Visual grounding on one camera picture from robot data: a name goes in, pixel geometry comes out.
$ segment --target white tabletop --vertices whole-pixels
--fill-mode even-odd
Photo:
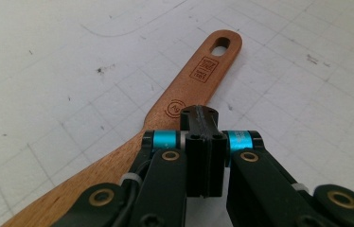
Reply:
[[[259,131],[310,193],[354,190],[353,0],[0,1],[0,224],[135,135],[218,29],[244,41],[219,129]],[[225,195],[186,225],[231,225]]]

